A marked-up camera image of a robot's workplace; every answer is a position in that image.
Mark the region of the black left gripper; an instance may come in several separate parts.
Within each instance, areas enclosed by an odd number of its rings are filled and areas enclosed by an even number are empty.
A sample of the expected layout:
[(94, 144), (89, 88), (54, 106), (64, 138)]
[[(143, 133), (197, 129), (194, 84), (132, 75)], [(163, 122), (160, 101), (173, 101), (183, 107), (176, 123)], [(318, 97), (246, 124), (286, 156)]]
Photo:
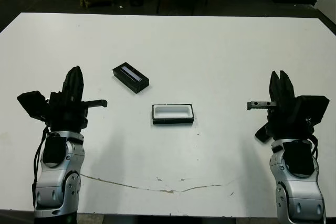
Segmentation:
[(83, 88), (80, 67), (71, 68), (65, 77), (62, 92), (52, 92), (47, 103), (46, 125), (51, 131), (80, 132), (87, 127), (89, 108), (107, 107), (107, 100), (104, 99), (83, 101)]

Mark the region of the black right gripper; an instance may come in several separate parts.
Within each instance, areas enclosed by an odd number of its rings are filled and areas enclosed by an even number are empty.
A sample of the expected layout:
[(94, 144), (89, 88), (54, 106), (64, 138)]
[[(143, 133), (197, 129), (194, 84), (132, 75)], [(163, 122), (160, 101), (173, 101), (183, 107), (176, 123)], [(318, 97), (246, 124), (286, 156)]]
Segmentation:
[(269, 83), (271, 101), (247, 102), (247, 110), (266, 109), (267, 122), (257, 130), (259, 141), (269, 139), (315, 140), (315, 98), (295, 97), (288, 75), (281, 70), (280, 78), (272, 71)]

